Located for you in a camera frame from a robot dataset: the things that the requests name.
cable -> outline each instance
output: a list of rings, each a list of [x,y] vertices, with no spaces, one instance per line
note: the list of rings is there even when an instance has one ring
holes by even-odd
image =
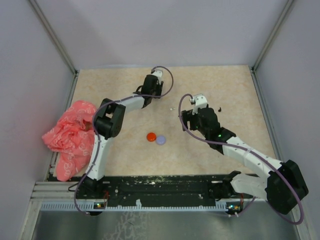
[[[155,66],[155,67],[153,67],[153,68],[151,69],[151,72],[154,71],[155,69],[158,69],[158,68],[167,70],[168,73],[169,73],[170,76],[171,76],[171,86],[170,86],[169,90],[168,90],[166,93],[164,93],[164,94],[162,94],[162,95],[160,95],[160,96],[154,96],[154,95],[148,95],[148,94],[132,95],[132,96],[125,97],[125,98],[123,98],[123,99],[121,99],[121,100],[109,101],[109,102],[101,105],[101,106],[96,110],[95,114],[93,115],[93,118],[92,118],[92,127],[93,127],[93,130],[94,130],[95,134],[97,135],[98,144],[97,144],[97,148],[96,148],[96,152],[95,152],[95,155],[94,155],[94,159],[93,159],[93,161],[92,161],[92,164],[91,164],[90,168],[89,168],[88,171],[86,171],[86,173],[82,176],[82,178],[80,179],[80,181],[79,181],[79,183],[77,184],[77,186],[76,186],[76,188],[75,188],[75,191],[74,191],[73,202],[74,202],[74,206],[75,206],[75,208],[78,210],[78,212],[80,212],[80,213],[82,213],[82,214],[85,214],[85,215],[90,215],[89,212],[82,211],[82,210],[79,208],[79,206],[78,206],[78,204],[77,204],[77,192],[78,192],[78,189],[79,189],[80,185],[83,183],[83,181],[85,180],[85,178],[88,176],[88,174],[91,172],[92,168],[93,168],[94,165],[96,164],[96,161],[97,161],[97,158],[98,158],[98,153],[99,153],[99,149],[100,149],[101,139],[100,139],[100,135],[99,135],[99,133],[98,133],[98,131],[97,131],[97,129],[96,129],[96,126],[95,126],[95,124],[94,124],[95,119],[96,119],[96,115],[98,114],[98,112],[99,112],[101,109],[103,109],[103,108],[105,108],[106,106],[108,106],[108,105],[110,105],[110,104],[113,104],[113,103],[118,103],[118,102],[122,102],[122,101],[125,101],[125,100],[128,100],[128,99],[137,98],[137,97],[151,97],[151,98],[160,99],[160,98],[166,96],[166,95],[171,91],[171,89],[172,89],[173,86],[174,86],[174,76],[173,76],[172,72],[171,72],[168,68],[166,68],[165,66]]]
[[[77,185],[77,184],[78,184],[78,182],[75,183],[75,184],[73,184],[73,185],[71,185],[70,187],[68,187],[68,191],[69,191],[69,192],[74,192],[75,190],[70,190],[70,188],[74,187],[74,186]]]
[[[272,209],[282,218],[284,219],[285,221],[287,221],[288,223],[290,224],[293,224],[293,225],[299,225],[301,224],[303,221],[304,221],[304,217],[305,217],[305,213],[304,213],[304,209],[302,207],[302,204],[301,204],[301,201],[296,193],[296,191],[293,189],[293,187],[290,185],[290,183],[287,181],[287,179],[274,167],[272,166],[267,160],[265,160],[262,156],[260,156],[259,154],[257,154],[256,152],[254,151],[251,151],[251,150],[248,150],[247,148],[243,147],[243,146],[239,146],[239,145],[234,145],[234,144],[230,144],[230,143],[224,143],[224,142],[218,142],[218,141],[209,141],[209,140],[205,140],[205,139],[202,139],[200,137],[197,137],[196,135],[194,135],[190,130],[187,129],[187,127],[185,126],[184,124],[184,121],[182,119],[182,116],[181,116],[181,105],[182,105],[182,102],[184,100],[184,98],[186,97],[191,97],[193,98],[193,96],[190,94],[190,93],[186,93],[185,95],[182,96],[182,98],[180,99],[180,102],[179,102],[179,107],[178,107],[178,115],[179,115],[179,120],[182,124],[182,127],[183,129],[189,134],[191,135],[192,137],[194,137],[195,139],[199,140],[199,141],[202,141],[202,142],[205,142],[207,144],[216,144],[216,145],[225,145],[225,146],[229,146],[229,147],[233,147],[233,148],[238,148],[238,149],[241,149],[241,150],[244,150],[244,151],[249,151],[249,153],[251,153],[252,155],[254,155],[255,157],[257,157],[258,159],[260,159],[264,164],[266,164],[269,168],[272,169],[272,171],[274,171],[280,178],[281,180],[286,184],[286,186],[289,188],[289,190],[292,192],[298,206],[299,206],[299,209],[300,209],[300,219],[298,221],[290,221],[289,219],[287,219],[286,217],[284,217],[281,213],[277,212],[273,207]]]
[[[241,193],[241,201],[240,201],[240,206],[243,207],[244,206],[244,194]]]
[[[248,210],[248,208],[251,206],[251,204],[254,203],[254,201],[255,201],[256,199],[257,199],[257,198],[254,196],[254,197],[252,198],[252,200],[243,208],[243,210],[242,210],[241,212],[237,213],[236,215],[230,215],[230,214],[228,214],[228,213],[227,213],[227,215],[228,215],[229,217],[239,217],[239,216],[241,216],[242,214],[244,214],[244,213]]]
[[[138,86],[138,88],[135,90],[135,92],[139,92],[139,90],[140,90],[142,87],[143,87],[142,85]]]
[[[104,196],[103,196],[103,203],[104,203],[103,206],[104,206],[104,207],[107,206],[108,200],[109,200],[109,192],[108,192],[108,191],[105,191],[105,194],[104,194]]]

enclosure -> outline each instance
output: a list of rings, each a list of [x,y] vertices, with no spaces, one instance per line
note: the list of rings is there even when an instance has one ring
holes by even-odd
[[[11,0],[0,6],[1,239],[318,239],[319,1]],[[44,210],[72,201],[68,187],[86,169],[58,182],[60,156],[42,136],[77,100],[98,107],[104,98],[129,96],[158,65],[172,71],[174,87],[167,98],[129,113],[105,175],[251,174],[182,131],[180,98],[203,93],[221,109],[221,124],[243,141],[299,165],[309,189],[302,224],[286,223],[262,200],[239,218]],[[166,91],[165,71],[163,80]],[[143,142],[152,131],[166,136],[166,144]],[[299,208],[288,217],[297,221]]]

metal frame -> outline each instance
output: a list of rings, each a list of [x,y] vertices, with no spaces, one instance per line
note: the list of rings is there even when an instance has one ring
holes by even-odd
[[[56,50],[58,51],[58,53],[62,57],[62,59],[65,62],[65,64],[67,64],[67,66],[69,67],[70,71],[73,74],[76,74],[77,70],[76,70],[76,68],[75,68],[70,56],[68,55],[68,53],[67,53],[66,49],[64,48],[63,44],[59,41],[59,39],[57,37],[57,34],[55,33],[55,31],[51,27],[49,21],[47,20],[46,16],[44,15],[44,13],[43,13],[41,7],[39,6],[38,2],[36,0],[27,0],[27,1],[30,3],[30,6],[31,6],[32,10],[34,11],[36,16],[38,17],[39,21],[42,23],[42,25],[44,27],[44,30],[48,34],[50,40],[52,41],[53,45],[56,47]]]
[[[49,21],[47,20],[46,16],[44,15],[43,11],[41,10],[38,2],[36,0],[28,0],[30,3],[31,8],[34,10],[35,14],[38,16],[38,19],[43,24],[45,31],[48,33],[48,36],[50,37],[52,43],[55,45],[57,51],[61,55],[64,62],[68,65],[70,71],[74,74],[74,79],[70,88],[70,93],[65,105],[65,110],[70,106],[72,102],[72,98],[75,92],[75,87],[77,84],[79,73],[76,70],[70,56],[68,55],[66,49],[64,48],[63,44],[59,41],[56,33],[54,32],[53,28],[49,24]],[[257,60],[255,61],[254,65],[252,66],[251,70],[251,76],[254,83],[254,87],[258,96],[258,100],[261,105],[262,113],[264,116],[264,120],[266,123],[267,130],[269,132],[269,136],[271,139],[272,147],[274,150],[274,153],[276,157],[280,160],[283,160],[283,155],[281,152],[281,148],[279,145],[279,141],[277,139],[277,134],[274,129],[274,125],[272,122],[272,118],[270,115],[270,112],[268,110],[268,106],[266,103],[266,99],[264,97],[261,84],[259,81],[259,78],[257,76],[257,70],[259,69],[259,66],[261,65],[261,62],[265,58],[266,54],[268,53],[269,49],[271,48],[274,40],[276,39],[279,31],[281,30],[281,26],[289,16],[291,10],[294,7],[295,0],[288,0],[287,3],[284,6],[284,9],[279,16],[273,30],[271,31],[266,43],[264,44],[264,47],[262,51],[260,52]],[[50,160],[50,165],[48,167],[48,173],[52,171],[54,168],[54,165],[56,163],[58,154],[53,153]],[[68,192],[68,187],[70,187],[75,182],[36,182],[29,206],[27,209],[27,213],[25,216],[24,224],[20,232],[19,239],[23,240],[31,240],[34,232],[34,228],[36,226],[36,221],[38,218],[39,211],[43,205],[43,202],[48,201],[62,201],[62,202],[70,202],[70,200],[73,198],[73,193]],[[222,201],[234,201],[235,199],[222,199]],[[298,220],[300,213],[299,209],[296,207],[292,211],[293,217],[295,220]],[[297,226],[297,231],[301,239],[304,240],[312,240],[313,238],[313,229],[310,228],[310,220],[308,217],[308,214],[305,215],[306,219],[305,221]]]
[[[276,39],[281,26],[284,24],[285,20],[287,19],[287,17],[289,16],[291,10],[294,7],[294,3],[296,2],[296,0],[288,0],[282,10],[282,13],[280,14],[278,20],[276,21],[276,24],[274,25],[267,41],[265,42],[262,51],[260,52],[258,58],[256,59],[253,67],[252,67],[252,71],[253,73],[255,73],[257,71],[257,69],[259,68],[262,60],[264,59],[264,57],[266,56],[266,54],[268,53],[269,49],[271,48],[274,40]]]
[[[173,206],[173,207],[144,207],[140,201],[137,201],[136,206],[106,206],[105,208],[96,207],[98,204],[103,204],[103,199],[100,201],[80,200],[77,201],[79,208],[85,212],[227,212],[228,206],[225,201],[216,201],[215,206]],[[77,212],[73,201],[45,201],[41,205],[40,211],[44,212]]]

purple bottle cap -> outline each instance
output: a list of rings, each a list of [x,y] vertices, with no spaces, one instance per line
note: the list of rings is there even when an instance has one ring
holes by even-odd
[[[162,135],[157,136],[155,142],[156,142],[158,145],[163,145],[163,144],[166,143],[166,138],[165,138],[165,136],[162,136]]]

white wall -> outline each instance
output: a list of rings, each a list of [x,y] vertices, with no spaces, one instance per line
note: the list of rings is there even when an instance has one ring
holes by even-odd
[[[320,237],[320,1],[296,1],[258,69],[285,159],[299,164]]]
[[[286,0],[38,0],[77,69],[253,65]]]
[[[0,2],[0,239],[19,235],[73,76],[26,0]]]

